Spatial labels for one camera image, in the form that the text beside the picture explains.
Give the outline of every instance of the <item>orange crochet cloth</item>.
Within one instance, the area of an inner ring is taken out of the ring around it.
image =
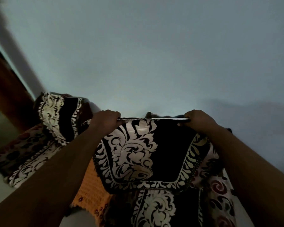
[[[96,224],[101,226],[103,213],[111,197],[112,195],[104,189],[101,179],[95,171],[94,162],[91,160],[72,205],[86,209],[95,217]]]

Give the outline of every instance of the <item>forearm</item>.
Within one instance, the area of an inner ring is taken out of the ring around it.
[[[223,127],[207,135],[253,222],[284,225],[284,174]]]
[[[0,203],[0,226],[59,226],[102,136],[89,129]]]

